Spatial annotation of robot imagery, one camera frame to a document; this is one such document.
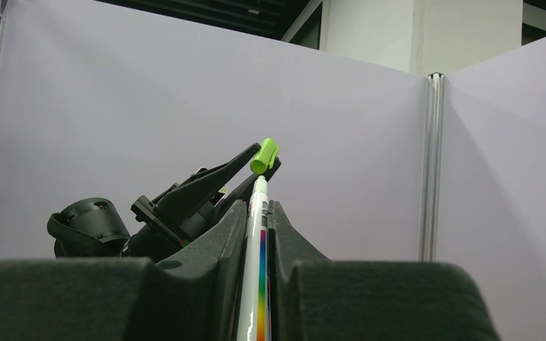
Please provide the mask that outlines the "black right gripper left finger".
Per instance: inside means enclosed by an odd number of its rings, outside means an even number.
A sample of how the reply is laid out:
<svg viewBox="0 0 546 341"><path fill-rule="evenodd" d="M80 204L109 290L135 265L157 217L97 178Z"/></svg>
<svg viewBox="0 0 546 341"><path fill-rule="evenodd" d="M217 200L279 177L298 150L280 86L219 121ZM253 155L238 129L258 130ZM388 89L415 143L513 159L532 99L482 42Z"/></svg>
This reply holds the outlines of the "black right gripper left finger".
<svg viewBox="0 0 546 341"><path fill-rule="evenodd" d="M229 340L247 206L159 263L0 261L0 340Z"/></svg>

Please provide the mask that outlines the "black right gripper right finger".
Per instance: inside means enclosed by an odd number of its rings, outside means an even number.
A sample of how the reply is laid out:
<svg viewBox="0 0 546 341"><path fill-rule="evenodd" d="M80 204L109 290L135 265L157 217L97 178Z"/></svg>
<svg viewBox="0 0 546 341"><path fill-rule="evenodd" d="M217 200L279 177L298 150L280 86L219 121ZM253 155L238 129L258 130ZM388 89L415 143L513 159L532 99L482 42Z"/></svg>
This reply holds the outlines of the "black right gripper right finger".
<svg viewBox="0 0 546 341"><path fill-rule="evenodd" d="M274 340L499 340L461 267L333 261L271 201L269 269Z"/></svg>

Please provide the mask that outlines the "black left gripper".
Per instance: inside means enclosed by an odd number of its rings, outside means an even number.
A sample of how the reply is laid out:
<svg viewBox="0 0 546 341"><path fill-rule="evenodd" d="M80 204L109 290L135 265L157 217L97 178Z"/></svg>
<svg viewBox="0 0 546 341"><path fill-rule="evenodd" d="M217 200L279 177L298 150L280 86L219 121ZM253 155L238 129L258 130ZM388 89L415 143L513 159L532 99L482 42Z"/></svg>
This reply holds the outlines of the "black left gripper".
<svg viewBox="0 0 546 341"><path fill-rule="evenodd" d="M187 247L201 235L214 227L233 203L250 201L254 183L259 175L252 173L230 194L226 184L260 150L253 143L227 163L214 168L199 168L182 183L174 183L154 199L145 196L132 205L137 222L144 226L129 239L129 255L148 257L161 261ZM278 157L273 166L262 176L271 180L281 166Z"/></svg>

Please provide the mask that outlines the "green capped white marker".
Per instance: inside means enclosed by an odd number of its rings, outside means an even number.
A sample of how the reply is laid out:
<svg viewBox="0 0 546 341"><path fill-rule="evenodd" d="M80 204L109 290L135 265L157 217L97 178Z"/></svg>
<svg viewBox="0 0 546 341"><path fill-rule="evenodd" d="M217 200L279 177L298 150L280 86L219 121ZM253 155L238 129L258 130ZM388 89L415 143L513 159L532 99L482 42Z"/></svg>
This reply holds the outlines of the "green capped white marker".
<svg viewBox="0 0 546 341"><path fill-rule="evenodd" d="M236 340L270 340L267 181L259 176L250 197L245 234L245 262Z"/></svg>

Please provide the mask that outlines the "green marker cap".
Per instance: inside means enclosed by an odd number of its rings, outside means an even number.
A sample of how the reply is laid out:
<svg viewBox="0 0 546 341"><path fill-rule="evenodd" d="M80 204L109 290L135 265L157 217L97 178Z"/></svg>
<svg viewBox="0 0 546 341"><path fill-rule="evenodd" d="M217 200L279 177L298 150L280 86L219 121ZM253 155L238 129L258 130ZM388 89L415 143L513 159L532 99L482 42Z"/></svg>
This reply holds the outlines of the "green marker cap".
<svg viewBox="0 0 546 341"><path fill-rule="evenodd" d="M260 144L258 152L250 161L250 170L257 175L265 174L274 166L274 161L279 154L279 146L272 138L264 139Z"/></svg>

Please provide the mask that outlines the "silver corner frame post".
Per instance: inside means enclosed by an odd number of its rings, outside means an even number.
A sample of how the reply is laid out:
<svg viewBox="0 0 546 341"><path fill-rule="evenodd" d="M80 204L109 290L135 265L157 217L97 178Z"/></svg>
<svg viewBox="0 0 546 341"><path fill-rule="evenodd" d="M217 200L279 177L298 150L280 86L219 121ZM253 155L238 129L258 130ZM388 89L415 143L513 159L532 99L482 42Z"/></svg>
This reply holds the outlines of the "silver corner frame post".
<svg viewBox="0 0 546 341"><path fill-rule="evenodd" d="M427 76L419 260L436 260L445 76Z"/></svg>

